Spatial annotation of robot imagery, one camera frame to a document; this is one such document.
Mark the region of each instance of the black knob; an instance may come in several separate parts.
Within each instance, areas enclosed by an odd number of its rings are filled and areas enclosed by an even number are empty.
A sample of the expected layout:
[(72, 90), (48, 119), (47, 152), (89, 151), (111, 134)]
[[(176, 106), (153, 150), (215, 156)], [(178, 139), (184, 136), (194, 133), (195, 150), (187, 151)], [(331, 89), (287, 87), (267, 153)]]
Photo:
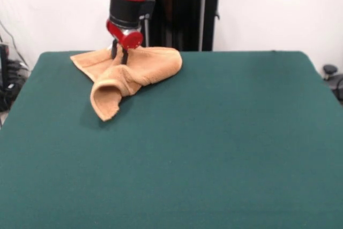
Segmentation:
[(338, 71), (337, 67), (335, 67), (332, 64), (327, 64), (323, 66), (323, 70), (327, 75), (333, 75), (334, 73)]

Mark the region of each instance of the white wall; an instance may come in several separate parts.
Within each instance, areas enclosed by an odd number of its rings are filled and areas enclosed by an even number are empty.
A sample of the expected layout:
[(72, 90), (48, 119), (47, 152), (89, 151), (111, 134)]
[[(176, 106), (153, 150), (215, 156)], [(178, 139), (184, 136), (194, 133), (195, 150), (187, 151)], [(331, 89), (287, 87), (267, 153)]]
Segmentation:
[[(31, 66), (44, 51), (108, 46), (108, 9), (109, 0), (0, 0), (0, 18)], [(219, 12), (215, 50), (302, 50), (317, 69), (343, 69), (343, 0), (220, 0)]]

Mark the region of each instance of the towel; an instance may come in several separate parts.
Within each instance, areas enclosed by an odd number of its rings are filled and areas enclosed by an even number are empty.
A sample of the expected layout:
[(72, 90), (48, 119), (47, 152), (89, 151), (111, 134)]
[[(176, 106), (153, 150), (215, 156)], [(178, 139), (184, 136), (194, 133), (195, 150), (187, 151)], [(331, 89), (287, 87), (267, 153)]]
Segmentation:
[(111, 49), (71, 56), (74, 65), (94, 82), (91, 104), (103, 121), (117, 114), (123, 97), (177, 74), (182, 66), (181, 55), (173, 48), (138, 47), (128, 50), (127, 64), (121, 64), (122, 58), (120, 45), (114, 59)]

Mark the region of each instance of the cloth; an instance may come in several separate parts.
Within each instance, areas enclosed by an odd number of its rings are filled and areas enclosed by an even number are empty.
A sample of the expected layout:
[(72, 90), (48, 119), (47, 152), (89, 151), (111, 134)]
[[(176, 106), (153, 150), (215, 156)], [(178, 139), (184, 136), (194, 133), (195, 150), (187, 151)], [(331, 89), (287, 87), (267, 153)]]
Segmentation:
[(44, 53), (0, 130), (1, 229), (338, 229), (343, 109), (299, 52), (182, 55), (97, 119)]
[(103, 121), (119, 111), (123, 97), (134, 95), (142, 87), (175, 75), (181, 68), (180, 53), (173, 48), (150, 47), (128, 50), (126, 65), (121, 64), (122, 47), (111, 58), (111, 50), (102, 49), (71, 56), (78, 69), (94, 81), (92, 106)]

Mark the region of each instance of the black cable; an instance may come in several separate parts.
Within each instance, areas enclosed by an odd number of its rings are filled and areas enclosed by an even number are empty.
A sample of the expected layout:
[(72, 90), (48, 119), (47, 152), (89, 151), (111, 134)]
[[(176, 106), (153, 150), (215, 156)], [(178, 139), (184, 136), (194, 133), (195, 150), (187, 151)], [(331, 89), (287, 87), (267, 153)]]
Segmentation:
[(11, 37), (12, 43), (13, 43), (13, 46), (14, 46), (14, 49), (16, 50), (18, 56), (19, 56), (20, 59), (23, 61), (23, 63), (28, 67), (28, 65), (27, 65), (27, 63), (26, 63), (26, 61), (25, 61), (25, 59), (23, 58), (23, 56), (21, 55), (21, 53), (18, 51), (18, 48), (17, 48), (17, 45), (16, 45), (16, 42), (15, 42), (15, 40), (14, 40), (13, 35), (7, 30), (7, 28), (4, 26), (4, 24), (2, 23), (1, 20), (0, 20), (0, 25), (1, 25), (1, 27), (4, 29), (4, 31), (6, 31), (7, 34)]
[(340, 92), (339, 92), (339, 85), (341, 84), (341, 82), (343, 82), (343, 78), (341, 78), (336, 84), (336, 92), (337, 92), (337, 99), (338, 100), (341, 100)]

